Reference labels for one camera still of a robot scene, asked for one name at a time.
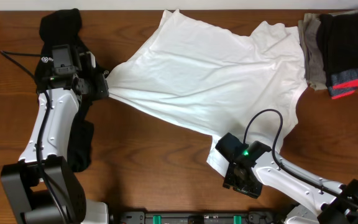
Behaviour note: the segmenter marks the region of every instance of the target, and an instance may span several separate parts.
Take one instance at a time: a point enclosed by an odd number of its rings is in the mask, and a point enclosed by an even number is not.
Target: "brown wood tabletop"
[[[296,26],[306,12],[183,11],[184,15],[250,35],[262,22]],[[0,50],[39,53],[39,24],[50,12],[0,12]],[[162,11],[83,11],[80,37],[108,69],[125,62],[158,27]],[[15,57],[34,71],[37,58]],[[15,163],[37,116],[35,84],[0,55],[0,171]],[[358,90],[331,100],[328,91],[308,88],[297,105],[298,125],[285,138],[282,155],[328,179],[358,179]],[[264,187],[257,199],[222,187],[207,163],[211,137],[166,123],[113,99],[91,107],[92,164],[76,174],[86,196],[109,202],[114,211],[246,211],[286,208],[292,200]],[[0,181],[0,223],[14,223]]]

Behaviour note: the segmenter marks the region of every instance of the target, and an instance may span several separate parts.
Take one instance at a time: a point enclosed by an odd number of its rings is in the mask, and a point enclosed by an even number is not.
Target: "white cloth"
[[[276,150],[298,123],[296,102],[306,89],[297,27],[262,22],[250,37],[165,11],[159,28],[108,76],[110,97],[169,123],[213,137],[208,164],[225,176],[215,150],[227,132],[241,139],[250,119],[272,108],[284,118]],[[247,142],[269,146],[278,115],[252,124]]]

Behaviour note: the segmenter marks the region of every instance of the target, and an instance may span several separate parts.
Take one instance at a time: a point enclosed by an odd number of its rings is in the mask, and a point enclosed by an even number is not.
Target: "green tape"
[[[241,224],[241,216],[239,215],[234,216],[234,224]]]
[[[160,215],[153,216],[153,224],[161,224],[161,216]]]

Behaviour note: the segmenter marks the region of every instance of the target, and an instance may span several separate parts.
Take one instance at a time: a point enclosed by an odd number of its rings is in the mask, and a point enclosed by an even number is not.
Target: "black cloth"
[[[320,15],[317,45],[323,55],[327,86],[331,75],[358,68],[358,14]]]
[[[44,41],[44,46],[41,54],[47,59],[41,58],[39,61],[35,69],[36,79],[52,76],[53,61],[48,58],[52,58],[53,46],[68,44],[70,47],[77,46],[85,52],[89,51],[78,37],[81,26],[81,15],[78,9],[60,10],[42,18],[39,34]],[[105,71],[96,62],[96,72],[104,73]],[[83,98],[71,126],[67,163],[73,172],[84,171],[91,164],[91,142],[94,127],[92,123],[85,121],[85,116],[91,105],[91,100]]]

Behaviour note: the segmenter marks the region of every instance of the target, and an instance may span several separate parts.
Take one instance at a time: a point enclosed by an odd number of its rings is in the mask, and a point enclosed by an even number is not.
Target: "wooden surface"
[[[184,15],[249,35],[262,21],[296,26],[310,11],[183,11]],[[49,12],[0,12],[0,50],[39,53],[39,24]],[[162,11],[85,11],[80,37],[98,62],[112,69],[125,62],[158,27]],[[36,58],[17,57],[34,71]],[[0,171],[15,163],[37,116],[32,80],[0,55]],[[297,105],[299,123],[282,154],[293,163],[343,183],[358,179],[358,90],[339,100],[307,89]],[[222,188],[223,178],[206,163],[211,144],[202,135],[153,118],[116,100],[97,101],[92,165],[77,174],[86,196],[114,211],[243,211],[284,208],[291,200],[264,187],[251,199]],[[0,223],[14,223],[0,183]]]

